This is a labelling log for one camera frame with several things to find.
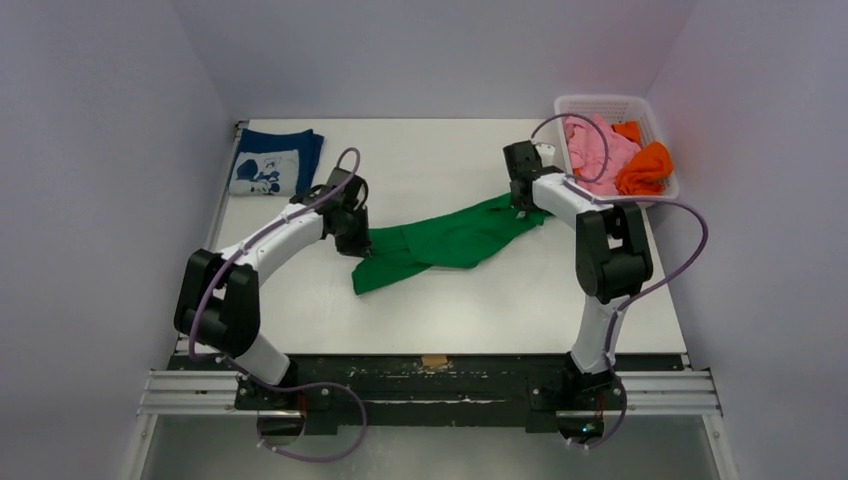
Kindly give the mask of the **green t shirt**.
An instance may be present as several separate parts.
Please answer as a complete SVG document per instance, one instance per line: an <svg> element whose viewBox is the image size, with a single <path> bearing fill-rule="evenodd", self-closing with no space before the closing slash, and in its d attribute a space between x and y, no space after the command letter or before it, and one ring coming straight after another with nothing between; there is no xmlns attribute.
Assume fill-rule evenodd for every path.
<svg viewBox="0 0 848 480"><path fill-rule="evenodd" d="M364 295L431 268L473 269L549 216L518 210L503 194L450 214L372 228L372 253L351 274L354 293Z"/></svg>

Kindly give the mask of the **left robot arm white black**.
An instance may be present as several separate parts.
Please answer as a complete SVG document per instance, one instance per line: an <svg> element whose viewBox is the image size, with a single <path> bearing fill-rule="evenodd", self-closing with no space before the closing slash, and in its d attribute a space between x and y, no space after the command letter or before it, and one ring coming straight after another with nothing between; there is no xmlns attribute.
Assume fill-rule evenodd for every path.
<svg viewBox="0 0 848 480"><path fill-rule="evenodd" d="M327 237L333 237L341 255L369 256L368 196L362 177L336 167L325 184L292 197L247 239L221 251L192 253L178 296L175 329L260 381L259 395L272 408L292 405L298 395L298 382L289 375L293 363L260 332L260 289L297 253Z"/></svg>

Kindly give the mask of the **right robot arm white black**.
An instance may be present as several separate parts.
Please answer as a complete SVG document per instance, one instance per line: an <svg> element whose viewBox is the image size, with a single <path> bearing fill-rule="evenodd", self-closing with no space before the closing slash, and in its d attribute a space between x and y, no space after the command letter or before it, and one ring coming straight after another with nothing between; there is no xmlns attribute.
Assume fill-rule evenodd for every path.
<svg viewBox="0 0 848 480"><path fill-rule="evenodd" d="M584 407L613 383L619 321L653 276L641 209L633 202L600 203L562 170L545 166L529 140L505 146L503 154L511 206L547 212L575 233L575 274L585 303L561 392L569 404Z"/></svg>

